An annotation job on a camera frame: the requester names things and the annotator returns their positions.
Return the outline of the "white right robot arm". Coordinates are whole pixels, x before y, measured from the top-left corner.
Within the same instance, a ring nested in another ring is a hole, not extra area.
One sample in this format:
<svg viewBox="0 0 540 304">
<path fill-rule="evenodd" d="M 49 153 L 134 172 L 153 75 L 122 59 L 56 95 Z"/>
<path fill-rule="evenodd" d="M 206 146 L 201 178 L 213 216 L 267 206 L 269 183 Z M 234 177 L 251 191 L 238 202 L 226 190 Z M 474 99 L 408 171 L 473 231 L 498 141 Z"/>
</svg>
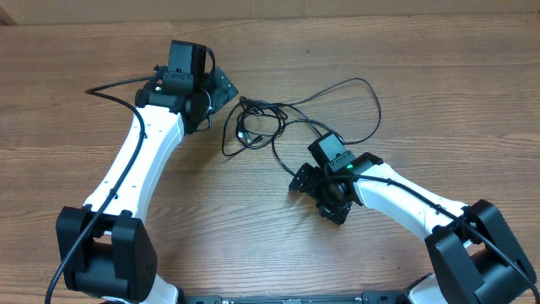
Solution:
<svg viewBox="0 0 540 304">
<path fill-rule="evenodd" d="M 334 133 L 308 148 L 316 161 L 293 175 L 289 191 L 305 193 L 336 225 L 353 204 L 374 209 L 424 241 L 433 271 L 404 290 L 365 291 L 363 303 L 510 303 L 537 276 L 500 210 L 480 199 L 443 198 L 400 176 L 383 159 L 355 156 Z"/>
</svg>

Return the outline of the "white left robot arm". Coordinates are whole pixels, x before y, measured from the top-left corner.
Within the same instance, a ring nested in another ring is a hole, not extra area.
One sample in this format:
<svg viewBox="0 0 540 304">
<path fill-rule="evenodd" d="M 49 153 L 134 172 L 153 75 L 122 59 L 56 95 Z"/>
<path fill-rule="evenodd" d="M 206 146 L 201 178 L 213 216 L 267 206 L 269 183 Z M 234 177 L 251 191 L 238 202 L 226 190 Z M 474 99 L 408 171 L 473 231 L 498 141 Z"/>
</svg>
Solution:
<svg viewBox="0 0 540 304">
<path fill-rule="evenodd" d="M 57 217 L 61 263 L 46 302 L 59 280 L 108 303 L 186 302 L 183 291 L 158 274 L 146 218 L 165 165 L 184 136 L 198 132 L 238 93 L 220 68 L 205 68 L 213 58 L 208 46 L 172 41 L 167 64 L 140 78 L 133 102 L 106 94 L 106 85 L 86 91 L 125 106 L 133 120 L 100 185 L 82 207 L 64 207 Z"/>
</svg>

